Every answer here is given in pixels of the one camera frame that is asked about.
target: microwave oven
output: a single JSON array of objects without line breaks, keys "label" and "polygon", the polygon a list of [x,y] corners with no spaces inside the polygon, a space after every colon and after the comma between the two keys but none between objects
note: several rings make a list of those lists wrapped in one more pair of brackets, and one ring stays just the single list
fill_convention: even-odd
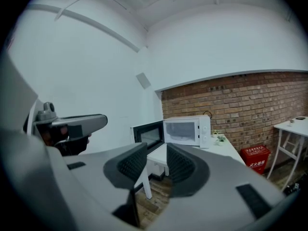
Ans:
[{"label": "microwave oven", "polygon": [[165,142],[209,148],[211,120],[207,115],[172,117],[164,120]]}]

